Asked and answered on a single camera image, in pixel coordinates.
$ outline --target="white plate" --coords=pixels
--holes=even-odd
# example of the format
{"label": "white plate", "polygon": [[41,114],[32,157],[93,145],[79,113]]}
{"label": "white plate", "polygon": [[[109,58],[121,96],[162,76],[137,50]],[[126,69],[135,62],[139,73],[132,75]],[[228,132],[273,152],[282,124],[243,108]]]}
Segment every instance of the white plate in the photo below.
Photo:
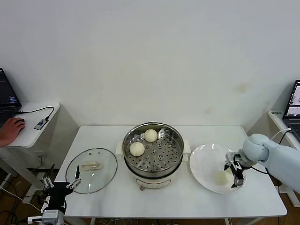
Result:
{"label": "white plate", "polygon": [[219,171],[224,171],[225,155],[231,152],[230,149],[220,144],[203,144],[197,147],[191,154],[189,165],[196,180],[208,190],[229,194],[240,190],[246,183],[246,171],[244,175],[244,185],[242,187],[231,188],[234,183],[232,173],[225,172],[228,182],[219,185],[215,181],[214,175]]}

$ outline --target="glass lid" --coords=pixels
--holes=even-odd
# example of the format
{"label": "glass lid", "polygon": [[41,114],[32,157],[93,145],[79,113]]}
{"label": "glass lid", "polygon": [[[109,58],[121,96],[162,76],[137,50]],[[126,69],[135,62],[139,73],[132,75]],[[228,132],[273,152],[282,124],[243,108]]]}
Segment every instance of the glass lid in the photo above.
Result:
{"label": "glass lid", "polygon": [[81,182],[74,191],[90,194],[105,188],[114,178],[118,163],[107,149],[88,149],[76,156],[67,168],[66,181],[72,183],[79,166]]}

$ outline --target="laptop keyboard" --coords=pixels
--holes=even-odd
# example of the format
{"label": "laptop keyboard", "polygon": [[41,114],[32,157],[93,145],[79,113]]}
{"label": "laptop keyboard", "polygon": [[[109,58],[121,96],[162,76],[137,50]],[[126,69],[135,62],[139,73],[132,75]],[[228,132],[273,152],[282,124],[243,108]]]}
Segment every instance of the laptop keyboard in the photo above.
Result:
{"label": "laptop keyboard", "polygon": [[0,111],[0,125],[15,116],[16,111]]}
{"label": "laptop keyboard", "polygon": [[300,123],[290,123],[289,126],[300,136]]}

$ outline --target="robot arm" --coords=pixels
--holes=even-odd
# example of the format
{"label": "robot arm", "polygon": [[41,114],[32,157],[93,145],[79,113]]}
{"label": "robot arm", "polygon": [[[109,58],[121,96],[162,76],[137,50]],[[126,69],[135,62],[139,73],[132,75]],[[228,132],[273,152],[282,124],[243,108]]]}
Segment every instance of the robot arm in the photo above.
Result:
{"label": "robot arm", "polygon": [[71,194],[74,188],[81,182],[79,175],[80,172],[78,166],[75,175],[75,180],[72,183],[52,183],[49,176],[43,177],[45,193],[50,196],[50,200],[48,206],[43,211],[43,215],[38,217],[29,217],[27,220],[28,224],[39,223],[40,225],[64,225],[64,215],[67,209],[65,199],[66,196]]}
{"label": "robot arm", "polygon": [[230,167],[234,175],[233,188],[242,186],[243,171],[256,163],[262,164],[272,176],[300,193],[300,151],[279,145],[264,135],[251,135],[244,142],[243,149],[226,154],[224,169]]}

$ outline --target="laptop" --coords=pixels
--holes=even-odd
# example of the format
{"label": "laptop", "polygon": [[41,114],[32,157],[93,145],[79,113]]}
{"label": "laptop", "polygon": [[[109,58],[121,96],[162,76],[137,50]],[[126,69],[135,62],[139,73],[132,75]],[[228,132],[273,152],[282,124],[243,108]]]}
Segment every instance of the laptop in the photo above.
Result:
{"label": "laptop", "polygon": [[283,115],[284,123],[300,141],[300,80],[296,80],[291,97]]}
{"label": "laptop", "polygon": [[17,95],[8,82],[2,68],[0,68],[0,128],[3,123],[15,114],[22,107]]}

